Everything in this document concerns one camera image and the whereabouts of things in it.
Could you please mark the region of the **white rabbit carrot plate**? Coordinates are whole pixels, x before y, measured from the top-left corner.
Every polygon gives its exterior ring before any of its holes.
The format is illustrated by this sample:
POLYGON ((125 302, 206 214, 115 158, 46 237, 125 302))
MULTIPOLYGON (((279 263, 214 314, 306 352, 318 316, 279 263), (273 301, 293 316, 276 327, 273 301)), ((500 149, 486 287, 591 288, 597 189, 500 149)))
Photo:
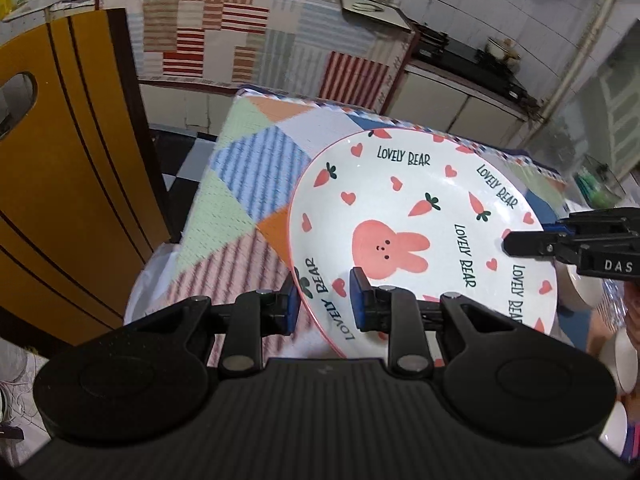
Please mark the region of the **white rabbit carrot plate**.
POLYGON ((305 306, 345 358, 382 358, 386 339, 357 327, 349 273, 434 301, 460 292, 543 333, 556 311, 551 262, 502 248, 540 221, 518 188, 473 150, 436 133, 376 128, 322 150, 288 210, 288 249, 305 306))

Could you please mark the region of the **white ribbed bowl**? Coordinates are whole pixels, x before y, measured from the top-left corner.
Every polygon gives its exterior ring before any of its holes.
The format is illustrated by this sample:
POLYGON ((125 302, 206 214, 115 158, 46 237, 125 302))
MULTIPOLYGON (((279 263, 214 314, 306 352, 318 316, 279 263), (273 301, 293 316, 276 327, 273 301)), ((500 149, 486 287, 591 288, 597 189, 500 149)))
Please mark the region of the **white ribbed bowl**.
POLYGON ((636 388, 639 374, 638 351, 625 327, 621 327, 602 347, 599 360, 610 371, 620 396, 636 388))

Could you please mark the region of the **white kitchen cabinet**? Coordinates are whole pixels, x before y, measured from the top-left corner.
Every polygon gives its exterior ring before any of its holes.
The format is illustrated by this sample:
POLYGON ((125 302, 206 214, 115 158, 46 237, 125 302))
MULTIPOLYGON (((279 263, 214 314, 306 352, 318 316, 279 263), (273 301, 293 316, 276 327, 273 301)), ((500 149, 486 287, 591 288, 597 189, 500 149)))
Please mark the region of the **white kitchen cabinet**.
POLYGON ((385 114, 497 148, 525 122, 525 114, 501 96, 421 62, 405 66, 385 114))

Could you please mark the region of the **green pack of cups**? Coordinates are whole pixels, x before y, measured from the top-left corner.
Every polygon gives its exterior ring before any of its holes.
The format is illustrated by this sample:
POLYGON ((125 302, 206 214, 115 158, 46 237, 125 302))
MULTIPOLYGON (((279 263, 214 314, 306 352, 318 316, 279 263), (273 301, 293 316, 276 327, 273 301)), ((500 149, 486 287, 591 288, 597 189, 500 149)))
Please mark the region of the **green pack of cups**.
POLYGON ((613 208, 625 197, 625 191, 610 167, 590 155, 582 158, 573 179, 592 209, 613 208))

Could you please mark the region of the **colourful patchwork tablecloth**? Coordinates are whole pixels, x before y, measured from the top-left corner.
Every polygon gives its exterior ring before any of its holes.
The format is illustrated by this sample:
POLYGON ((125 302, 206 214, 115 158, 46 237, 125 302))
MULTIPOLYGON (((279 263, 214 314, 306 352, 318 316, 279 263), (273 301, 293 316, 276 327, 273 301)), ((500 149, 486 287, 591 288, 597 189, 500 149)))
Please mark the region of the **colourful patchwork tablecloth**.
MULTIPOLYGON (((376 128, 436 133, 470 148, 518 188, 541 226, 553 219, 545 202, 509 176, 512 157, 503 152, 333 103, 244 90, 235 98, 205 167, 168 301, 203 295, 214 304, 230 304, 242 292, 276 288, 288 274, 294 278, 288 210, 300 176, 328 146, 376 128)), ((304 300, 295 332, 267 338, 264 349, 267 356, 340 356, 304 300)))

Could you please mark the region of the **white plastic bag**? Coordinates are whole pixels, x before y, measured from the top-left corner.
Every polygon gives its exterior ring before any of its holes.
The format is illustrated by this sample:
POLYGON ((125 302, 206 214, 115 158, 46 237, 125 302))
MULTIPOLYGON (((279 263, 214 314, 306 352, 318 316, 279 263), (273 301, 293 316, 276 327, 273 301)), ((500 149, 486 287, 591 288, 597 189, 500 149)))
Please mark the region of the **white plastic bag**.
POLYGON ((124 324, 139 321, 169 304, 168 289, 172 283, 179 244, 161 244, 132 286, 124 315, 124 324))

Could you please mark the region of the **black gas stove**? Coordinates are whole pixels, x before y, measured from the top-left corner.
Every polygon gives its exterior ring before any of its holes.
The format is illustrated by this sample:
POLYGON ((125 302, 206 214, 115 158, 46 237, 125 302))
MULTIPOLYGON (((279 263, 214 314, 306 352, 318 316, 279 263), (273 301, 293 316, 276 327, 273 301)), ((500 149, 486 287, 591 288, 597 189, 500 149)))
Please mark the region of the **black gas stove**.
POLYGON ((527 114, 540 110, 539 102, 516 79, 504 61, 477 48, 472 48, 424 24, 412 22, 419 33, 418 43, 411 57, 439 70, 476 84, 501 96, 527 114))

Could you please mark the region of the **striped patchwork counter cloth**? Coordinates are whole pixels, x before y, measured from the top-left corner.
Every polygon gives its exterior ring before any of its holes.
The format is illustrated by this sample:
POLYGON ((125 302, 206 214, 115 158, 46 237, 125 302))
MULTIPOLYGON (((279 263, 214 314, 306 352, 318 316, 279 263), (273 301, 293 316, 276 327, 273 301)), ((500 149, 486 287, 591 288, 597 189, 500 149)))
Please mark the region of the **striped patchwork counter cloth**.
POLYGON ((378 112, 404 67, 412 29, 341 0, 99 0, 127 13, 145 82, 244 84, 378 112))

